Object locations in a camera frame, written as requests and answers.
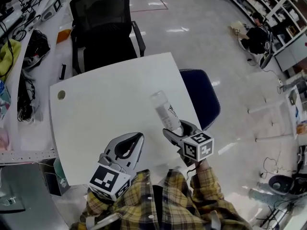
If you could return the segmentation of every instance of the glossy floor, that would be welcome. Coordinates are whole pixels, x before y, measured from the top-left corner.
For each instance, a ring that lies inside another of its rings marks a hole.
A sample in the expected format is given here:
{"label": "glossy floor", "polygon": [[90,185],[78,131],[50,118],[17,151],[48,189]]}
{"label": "glossy floor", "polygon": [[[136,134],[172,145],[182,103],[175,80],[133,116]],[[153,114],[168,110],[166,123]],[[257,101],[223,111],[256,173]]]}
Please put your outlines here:
{"label": "glossy floor", "polygon": [[[249,65],[229,29],[233,22],[250,21],[229,0],[130,0],[130,9],[146,44],[145,55],[171,52],[179,69],[202,69],[208,74],[221,105],[221,114],[208,130],[215,137],[215,154],[209,164],[225,198],[248,222],[259,224],[256,218],[270,210],[249,199],[248,192],[262,180],[259,174],[266,157],[278,161],[279,173],[291,174],[297,143],[291,139],[255,142],[255,138],[291,133],[291,128],[285,106],[281,108],[283,120],[274,110],[247,113],[250,107],[283,95],[277,92],[278,77]],[[283,78],[275,59],[265,70]],[[159,181],[168,168],[179,164],[170,161],[152,168],[153,180]],[[274,165],[273,161],[265,164],[270,172],[276,169]]]}

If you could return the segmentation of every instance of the white desk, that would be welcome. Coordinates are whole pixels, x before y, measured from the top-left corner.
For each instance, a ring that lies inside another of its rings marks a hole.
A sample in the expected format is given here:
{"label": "white desk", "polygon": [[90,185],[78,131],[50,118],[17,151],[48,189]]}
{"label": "white desk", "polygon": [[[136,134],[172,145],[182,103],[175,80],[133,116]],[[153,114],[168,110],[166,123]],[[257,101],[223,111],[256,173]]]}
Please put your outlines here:
{"label": "white desk", "polygon": [[[63,100],[58,99],[61,90]],[[126,133],[145,135],[136,171],[178,157],[178,148],[163,136],[163,124],[150,102],[159,90],[180,119],[200,127],[171,53],[105,66],[51,86],[54,138],[70,185],[88,183],[109,141]]]}
{"label": "white desk", "polygon": [[[292,90],[295,90],[296,92],[296,102],[295,105],[291,105],[290,100],[289,100],[289,95],[291,93]],[[296,114],[296,107],[298,109],[298,116],[300,117],[300,119],[302,118],[303,115],[303,106],[302,106],[302,102],[301,102],[301,98],[299,96],[297,87],[293,87],[292,89],[290,89],[286,95],[284,96],[283,99],[277,100],[275,102],[270,102],[267,103],[265,105],[259,106],[259,107],[254,107],[248,110],[248,113],[254,113],[266,108],[271,108],[271,107],[277,107],[279,108],[280,105],[282,103],[286,103],[287,108],[289,110],[289,115],[290,115],[290,120],[291,120],[291,128],[292,128],[292,134],[287,134],[287,135],[280,135],[280,136],[274,136],[274,137],[267,137],[267,138],[257,138],[256,142],[258,141],[267,141],[267,140],[274,140],[274,139],[281,139],[281,138],[297,138],[297,133],[296,133],[296,118],[295,118],[295,114]]]}

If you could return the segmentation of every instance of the plaid shirt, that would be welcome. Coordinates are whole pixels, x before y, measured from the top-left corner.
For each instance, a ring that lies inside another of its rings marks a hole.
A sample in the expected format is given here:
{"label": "plaid shirt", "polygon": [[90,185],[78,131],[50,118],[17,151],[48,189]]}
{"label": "plaid shirt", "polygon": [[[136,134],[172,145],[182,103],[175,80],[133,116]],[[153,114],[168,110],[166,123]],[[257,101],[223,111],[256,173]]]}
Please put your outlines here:
{"label": "plaid shirt", "polygon": [[[177,170],[169,170],[163,187],[161,229],[210,230],[213,210],[217,211],[222,230],[251,229],[233,205],[224,200],[212,168],[193,176],[190,185],[193,195],[184,176]],[[116,202],[99,199],[89,192],[80,222],[74,223],[71,230],[85,230],[86,217],[95,216],[98,222],[114,213],[118,213],[120,219],[104,229],[160,229],[149,170],[138,172],[131,187]]]}

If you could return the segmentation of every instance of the navy blue chair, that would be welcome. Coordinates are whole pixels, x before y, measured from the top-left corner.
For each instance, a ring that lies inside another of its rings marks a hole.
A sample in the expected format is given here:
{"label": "navy blue chair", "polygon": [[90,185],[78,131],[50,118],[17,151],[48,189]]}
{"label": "navy blue chair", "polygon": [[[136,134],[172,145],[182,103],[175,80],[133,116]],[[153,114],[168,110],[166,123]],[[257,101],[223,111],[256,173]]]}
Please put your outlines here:
{"label": "navy blue chair", "polygon": [[189,92],[201,129],[208,129],[221,112],[220,103],[207,74],[200,69],[179,70]]}

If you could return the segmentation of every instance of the apriltag cube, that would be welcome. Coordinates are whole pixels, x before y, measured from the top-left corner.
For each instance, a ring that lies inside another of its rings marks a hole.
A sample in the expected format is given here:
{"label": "apriltag cube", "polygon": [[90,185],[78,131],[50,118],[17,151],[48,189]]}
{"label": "apriltag cube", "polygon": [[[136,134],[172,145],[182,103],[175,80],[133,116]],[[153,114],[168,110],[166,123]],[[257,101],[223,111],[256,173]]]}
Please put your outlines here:
{"label": "apriltag cube", "polygon": [[194,161],[202,161],[213,154],[214,138],[206,131],[185,138],[182,141],[183,155]]}
{"label": "apriltag cube", "polygon": [[89,187],[94,193],[116,201],[130,187],[130,178],[128,174],[97,163]]}

